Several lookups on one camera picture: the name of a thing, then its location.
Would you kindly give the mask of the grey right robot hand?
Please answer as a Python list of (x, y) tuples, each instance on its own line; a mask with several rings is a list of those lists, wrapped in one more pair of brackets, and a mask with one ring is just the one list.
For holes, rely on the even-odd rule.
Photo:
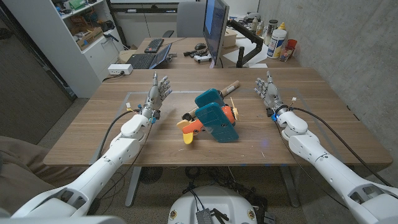
[(267, 79), (263, 80), (257, 78), (255, 81), (256, 88), (254, 91), (260, 96), (266, 106), (266, 113), (268, 117), (274, 115), (280, 116), (282, 113), (288, 111), (288, 106), (283, 103), (279, 91), (273, 82), (270, 71), (267, 71)]

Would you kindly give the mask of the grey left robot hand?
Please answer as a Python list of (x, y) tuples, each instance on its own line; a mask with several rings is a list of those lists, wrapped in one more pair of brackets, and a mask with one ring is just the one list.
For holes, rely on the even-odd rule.
[(151, 118), (156, 111), (160, 110), (162, 102), (172, 92), (168, 76), (164, 76), (161, 80), (158, 80), (158, 74), (154, 72), (152, 81), (152, 86), (141, 109), (141, 115), (146, 118)]

